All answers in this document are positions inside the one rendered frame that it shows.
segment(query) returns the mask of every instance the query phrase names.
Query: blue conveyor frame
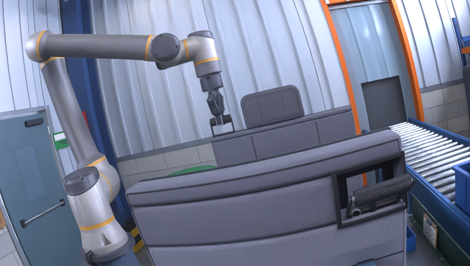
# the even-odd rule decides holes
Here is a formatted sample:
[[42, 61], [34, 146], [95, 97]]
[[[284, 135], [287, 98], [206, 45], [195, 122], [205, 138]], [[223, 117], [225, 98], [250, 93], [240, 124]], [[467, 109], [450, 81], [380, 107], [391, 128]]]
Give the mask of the blue conveyor frame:
[[[458, 141], [470, 147], [470, 139], [413, 118], [408, 118], [408, 122], [424, 127], [425, 129], [441, 134], [449, 139]], [[443, 194], [438, 192], [436, 188], [421, 177], [409, 165], [406, 165], [406, 171], [416, 180], [413, 188], [408, 192], [408, 198], [411, 198], [410, 194], [413, 194], [421, 202], [424, 208], [434, 216], [437, 222], [447, 231], [460, 248], [462, 248], [467, 255], [470, 255], [470, 217]], [[408, 202], [408, 211], [409, 214], [413, 214], [412, 201]]]

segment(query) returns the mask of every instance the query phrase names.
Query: gray floor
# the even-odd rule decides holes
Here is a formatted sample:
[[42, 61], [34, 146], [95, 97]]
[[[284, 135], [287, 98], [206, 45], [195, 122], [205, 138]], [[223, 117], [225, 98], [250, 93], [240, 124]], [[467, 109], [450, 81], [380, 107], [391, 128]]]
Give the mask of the gray floor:
[[406, 253], [406, 266], [442, 266], [439, 258], [409, 218], [407, 223], [416, 235], [416, 250]]
[[[147, 253], [147, 249], [145, 247], [143, 247], [139, 252], [135, 253], [135, 256], [137, 257], [140, 266], [152, 266], [152, 261], [150, 260], [149, 254]], [[90, 266], [90, 264], [82, 260], [75, 266]]]

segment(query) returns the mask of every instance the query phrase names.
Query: door push bar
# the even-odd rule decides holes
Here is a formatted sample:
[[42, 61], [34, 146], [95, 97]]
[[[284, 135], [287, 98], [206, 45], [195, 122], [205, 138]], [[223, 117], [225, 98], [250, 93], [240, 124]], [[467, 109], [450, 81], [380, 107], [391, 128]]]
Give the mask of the door push bar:
[[40, 213], [40, 214], [38, 214], [38, 215], [36, 215], [36, 216], [33, 216], [32, 218], [30, 218], [30, 219], [28, 219], [28, 220], [26, 220], [26, 221], [25, 221], [24, 219], [22, 219], [22, 220], [20, 221], [20, 222], [21, 222], [21, 226], [22, 226], [23, 228], [25, 228], [26, 226], [28, 226], [28, 223], [33, 222], [33, 221], [36, 220], [37, 218], [43, 216], [44, 214], [46, 214], [46, 213], [52, 211], [53, 209], [55, 209], [55, 208], [57, 208], [57, 207], [59, 207], [59, 206], [65, 206], [65, 201], [64, 201], [63, 198], [60, 199], [60, 203], [57, 203], [56, 205], [54, 205], [54, 206], [52, 206], [52, 207], [46, 209], [44, 212], [42, 212], [42, 213]]

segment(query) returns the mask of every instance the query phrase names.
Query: conveyor belt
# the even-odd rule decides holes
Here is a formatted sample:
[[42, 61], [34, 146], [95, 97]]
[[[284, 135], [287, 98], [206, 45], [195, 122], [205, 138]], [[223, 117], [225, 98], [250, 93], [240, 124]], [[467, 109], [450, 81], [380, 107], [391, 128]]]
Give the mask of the conveyor belt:
[[455, 204], [452, 166], [470, 160], [470, 147], [409, 122], [390, 130], [401, 138], [406, 163]]

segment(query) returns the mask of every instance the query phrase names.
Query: blue-gray door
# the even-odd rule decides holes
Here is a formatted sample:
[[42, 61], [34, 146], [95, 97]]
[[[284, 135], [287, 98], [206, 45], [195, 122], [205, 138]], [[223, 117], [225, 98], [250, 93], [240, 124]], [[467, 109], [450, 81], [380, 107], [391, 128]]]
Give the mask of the blue-gray door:
[[[38, 118], [44, 122], [25, 126], [25, 121]], [[80, 231], [62, 185], [44, 113], [0, 121], [0, 193], [31, 266], [75, 266], [81, 260]], [[22, 219], [61, 199], [65, 206], [22, 227]]]

